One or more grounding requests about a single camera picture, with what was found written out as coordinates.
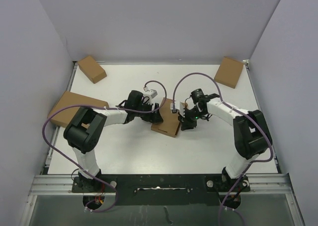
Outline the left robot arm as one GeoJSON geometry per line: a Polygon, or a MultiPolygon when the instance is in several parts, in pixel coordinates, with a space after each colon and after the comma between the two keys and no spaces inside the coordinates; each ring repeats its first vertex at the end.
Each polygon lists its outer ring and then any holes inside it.
{"type": "Polygon", "coordinates": [[[158,110],[159,104],[153,102],[157,94],[153,89],[144,92],[132,90],[128,99],[122,101],[115,110],[80,107],[69,122],[64,130],[64,138],[73,148],[78,164],[83,167],[83,170],[79,171],[79,178],[88,191],[94,192],[101,186],[101,170],[96,162],[94,148],[103,128],[128,124],[135,118],[153,124],[163,123],[158,110]]]}

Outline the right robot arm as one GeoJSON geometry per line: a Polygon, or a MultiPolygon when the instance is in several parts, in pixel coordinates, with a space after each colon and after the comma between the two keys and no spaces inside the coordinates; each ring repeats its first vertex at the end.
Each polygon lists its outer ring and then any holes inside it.
{"type": "Polygon", "coordinates": [[[189,109],[180,102],[174,101],[170,108],[178,114],[181,130],[192,130],[197,127],[197,120],[209,121],[212,116],[225,121],[233,127],[236,153],[230,163],[223,168],[221,185],[231,191],[239,184],[239,178],[258,157],[270,149],[273,157],[272,138],[260,110],[247,111],[222,100],[216,94],[206,95],[202,89],[191,92],[194,106],[189,109]]]}

